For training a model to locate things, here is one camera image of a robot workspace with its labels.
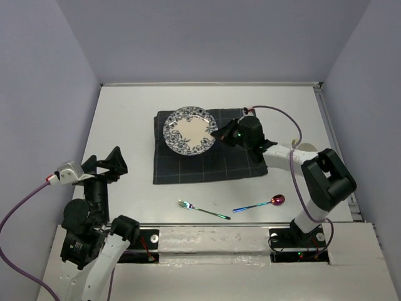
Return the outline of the dark plaid cloth napkin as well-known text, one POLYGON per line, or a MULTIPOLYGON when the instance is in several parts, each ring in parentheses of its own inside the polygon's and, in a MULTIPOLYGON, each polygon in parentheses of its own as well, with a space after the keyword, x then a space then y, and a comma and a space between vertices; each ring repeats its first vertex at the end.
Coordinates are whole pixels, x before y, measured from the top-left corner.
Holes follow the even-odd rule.
POLYGON ((220 142, 198 156, 183 156, 172 151, 164 141, 162 129, 171 111, 159 111, 154 117, 153 183, 195 184, 261 177, 267 165, 254 163, 245 149, 229 147, 220 142))

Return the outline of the blue floral plate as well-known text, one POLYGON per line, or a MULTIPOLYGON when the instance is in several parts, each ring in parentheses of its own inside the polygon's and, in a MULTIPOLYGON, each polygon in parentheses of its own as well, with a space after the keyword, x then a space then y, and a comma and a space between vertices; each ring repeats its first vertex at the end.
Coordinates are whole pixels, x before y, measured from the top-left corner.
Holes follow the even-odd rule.
POLYGON ((183 156, 197 156, 215 143, 211 133, 218 130, 215 118, 200 107, 182 107, 170 113, 162 133, 167 146, 183 156))

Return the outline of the cream yellow mug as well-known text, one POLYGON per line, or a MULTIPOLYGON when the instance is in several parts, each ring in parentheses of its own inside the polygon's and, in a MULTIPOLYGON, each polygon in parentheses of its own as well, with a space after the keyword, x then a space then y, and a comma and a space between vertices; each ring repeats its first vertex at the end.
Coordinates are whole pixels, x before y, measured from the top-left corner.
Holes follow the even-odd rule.
POLYGON ((317 148, 313 144, 310 144, 307 142, 302 142, 302 143, 298 144, 297 139, 293 139, 291 141, 291 145, 296 146, 296 149, 298 149, 300 151, 305 151, 305 152, 316 152, 317 151, 317 148))

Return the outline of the iridescent fork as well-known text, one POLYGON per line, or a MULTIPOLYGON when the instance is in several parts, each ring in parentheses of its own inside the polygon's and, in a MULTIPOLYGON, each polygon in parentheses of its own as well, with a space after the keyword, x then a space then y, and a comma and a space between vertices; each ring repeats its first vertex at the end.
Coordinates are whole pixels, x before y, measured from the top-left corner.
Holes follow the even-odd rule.
POLYGON ((198 207, 195 207, 193 204, 188 203, 187 201, 183 201, 183 200, 178 200, 177 204, 184 209, 187 210, 196 210, 196 211, 200 211, 209 215, 213 215, 213 216, 217 216, 218 218, 222 218, 224 220, 231 220, 231 217, 223 215, 223 214, 219 214, 219 213, 213 213, 211 211, 207 211, 198 207))

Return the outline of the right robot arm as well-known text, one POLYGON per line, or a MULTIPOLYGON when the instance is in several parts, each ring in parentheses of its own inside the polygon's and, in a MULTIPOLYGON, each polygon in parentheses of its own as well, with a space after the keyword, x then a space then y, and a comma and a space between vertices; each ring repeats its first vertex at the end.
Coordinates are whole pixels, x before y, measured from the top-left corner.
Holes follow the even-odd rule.
POLYGON ((305 180, 310 200, 301 202, 303 209, 290 223, 288 238, 302 246, 340 202, 357 189, 357 183, 339 155, 333 149, 306 152, 289 148, 265 138, 257 117, 232 119, 226 126, 213 131, 211 136, 225 145, 246 149, 255 163, 291 173, 293 182, 299 175, 305 180))

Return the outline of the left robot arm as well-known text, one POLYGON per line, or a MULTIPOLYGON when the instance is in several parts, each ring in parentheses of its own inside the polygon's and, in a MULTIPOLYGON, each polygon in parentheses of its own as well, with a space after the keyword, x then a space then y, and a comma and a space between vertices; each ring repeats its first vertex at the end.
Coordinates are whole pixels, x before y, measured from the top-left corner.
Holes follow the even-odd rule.
POLYGON ((108 206, 108 185, 127 172, 118 146, 104 160, 92 155, 81 165, 71 161, 57 169, 62 185, 84 189, 63 210, 60 300, 99 300, 124 251, 137 244, 139 222, 124 215, 111 220, 108 206))

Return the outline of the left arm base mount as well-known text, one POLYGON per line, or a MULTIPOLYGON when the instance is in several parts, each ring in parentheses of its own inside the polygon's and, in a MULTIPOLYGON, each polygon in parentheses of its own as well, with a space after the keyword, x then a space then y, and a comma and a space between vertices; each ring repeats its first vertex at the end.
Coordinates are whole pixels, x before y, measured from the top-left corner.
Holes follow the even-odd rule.
POLYGON ((136 242, 132 243, 120 257, 118 263, 156 264, 159 262, 160 231, 156 228, 140 229, 136 242))

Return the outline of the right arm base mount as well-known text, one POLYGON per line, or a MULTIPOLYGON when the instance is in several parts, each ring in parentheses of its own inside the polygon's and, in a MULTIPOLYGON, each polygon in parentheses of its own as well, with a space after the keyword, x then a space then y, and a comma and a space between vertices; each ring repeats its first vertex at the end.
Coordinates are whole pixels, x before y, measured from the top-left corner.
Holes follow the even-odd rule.
POLYGON ((294 222, 286 228, 269 229, 271 263, 329 263, 327 240, 322 226, 305 234, 294 222))

